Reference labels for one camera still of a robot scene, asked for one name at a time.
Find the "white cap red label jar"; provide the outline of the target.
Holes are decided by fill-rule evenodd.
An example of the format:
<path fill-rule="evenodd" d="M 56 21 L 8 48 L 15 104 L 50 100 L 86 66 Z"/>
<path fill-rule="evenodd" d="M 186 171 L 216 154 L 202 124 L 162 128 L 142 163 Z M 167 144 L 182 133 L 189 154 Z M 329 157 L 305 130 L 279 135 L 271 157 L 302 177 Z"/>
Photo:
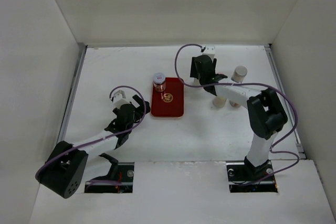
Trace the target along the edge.
<path fill-rule="evenodd" d="M 166 77 L 163 73 L 158 72 L 153 76 L 153 87 L 156 92 L 164 92 L 166 89 Z"/>

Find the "yellow cap spice bottle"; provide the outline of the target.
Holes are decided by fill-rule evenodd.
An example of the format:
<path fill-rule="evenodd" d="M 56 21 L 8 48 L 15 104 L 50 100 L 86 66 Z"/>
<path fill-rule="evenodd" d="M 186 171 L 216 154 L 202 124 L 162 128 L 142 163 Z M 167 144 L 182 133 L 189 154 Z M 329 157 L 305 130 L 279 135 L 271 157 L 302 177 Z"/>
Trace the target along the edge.
<path fill-rule="evenodd" d="M 212 103 L 216 108 L 223 108 L 226 105 L 226 101 L 227 99 L 225 97 L 215 97 Z"/>

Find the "silver cap tall bottle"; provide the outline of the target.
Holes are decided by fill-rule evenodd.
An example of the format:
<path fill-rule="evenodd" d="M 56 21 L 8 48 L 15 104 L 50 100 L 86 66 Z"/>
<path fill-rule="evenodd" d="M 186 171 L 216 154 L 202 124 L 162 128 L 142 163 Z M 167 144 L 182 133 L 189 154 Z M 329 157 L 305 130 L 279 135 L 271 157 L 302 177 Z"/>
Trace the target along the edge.
<path fill-rule="evenodd" d="M 198 79 L 194 78 L 194 81 L 193 81 L 193 86 L 195 88 L 201 88 L 202 86 L 200 85 L 200 82 Z"/>

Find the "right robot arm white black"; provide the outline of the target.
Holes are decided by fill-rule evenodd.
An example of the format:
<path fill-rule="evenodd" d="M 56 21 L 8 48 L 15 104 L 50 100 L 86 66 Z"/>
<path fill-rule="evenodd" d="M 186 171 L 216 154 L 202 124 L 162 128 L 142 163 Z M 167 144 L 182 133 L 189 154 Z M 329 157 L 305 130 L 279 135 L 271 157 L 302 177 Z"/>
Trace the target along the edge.
<path fill-rule="evenodd" d="M 237 66 L 228 85 L 225 85 L 226 75 L 216 73 L 215 66 L 216 59 L 208 55 L 193 57 L 191 77 L 196 78 L 206 92 L 227 98 L 247 109 L 254 136 L 244 159 L 243 172 L 248 179 L 257 179 L 266 171 L 271 145 L 288 117 L 275 90 L 267 88 L 259 91 L 240 86 L 247 75 L 246 67 Z"/>

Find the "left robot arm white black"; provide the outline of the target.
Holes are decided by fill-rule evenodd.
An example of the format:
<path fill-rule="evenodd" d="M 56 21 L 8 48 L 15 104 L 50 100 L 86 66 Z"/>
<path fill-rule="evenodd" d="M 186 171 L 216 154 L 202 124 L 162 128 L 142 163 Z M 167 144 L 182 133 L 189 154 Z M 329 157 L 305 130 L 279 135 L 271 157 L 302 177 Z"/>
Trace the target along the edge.
<path fill-rule="evenodd" d="M 100 168 L 100 175 L 85 184 L 85 192 L 96 192 L 98 187 L 110 186 L 121 191 L 130 187 L 128 177 L 119 168 L 116 158 L 107 152 L 120 148 L 132 130 L 151 111 L 150 104 L 140 95 L 127 101 L 121 94 L 112 97 L 113 113 L 116 115 L 109 125 L 98 135 L 78 142 L 59 142 L 45 164 L 36 172 L 36 180 L 64 199 L 71 197 L 78 189 L 88 161 L 102 157 L 109 161 Z"/>

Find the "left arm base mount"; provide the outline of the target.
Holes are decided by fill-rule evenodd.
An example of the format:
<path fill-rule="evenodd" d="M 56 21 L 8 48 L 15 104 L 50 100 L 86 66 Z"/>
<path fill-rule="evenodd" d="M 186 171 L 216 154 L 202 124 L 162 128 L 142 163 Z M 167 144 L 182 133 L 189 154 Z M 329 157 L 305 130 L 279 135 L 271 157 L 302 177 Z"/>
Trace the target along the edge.
<path fill-rule="evenodd" d="M 102 153 L 99 157 L 111 165 L 106 175 L 86 181 L 84 193 L 87 194 L 127 194 L 133 192 L 134 163 L 120 163 L 116 158 Z"/>

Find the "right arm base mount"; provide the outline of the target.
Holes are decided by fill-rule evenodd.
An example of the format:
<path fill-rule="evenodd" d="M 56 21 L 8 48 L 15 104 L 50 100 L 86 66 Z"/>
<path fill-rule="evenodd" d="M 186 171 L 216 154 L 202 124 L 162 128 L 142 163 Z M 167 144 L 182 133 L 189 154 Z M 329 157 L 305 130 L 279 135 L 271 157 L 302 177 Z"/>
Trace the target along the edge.
<path fill-rule="evenodd" d="M 231 193 L 277 193 L 278 188 L 274 175 L 257 182 L 257 180 L 273 172 L 271 162 L 259 173 L 252 174 L 243 162 L 227 163 L 229 191 Z"/>

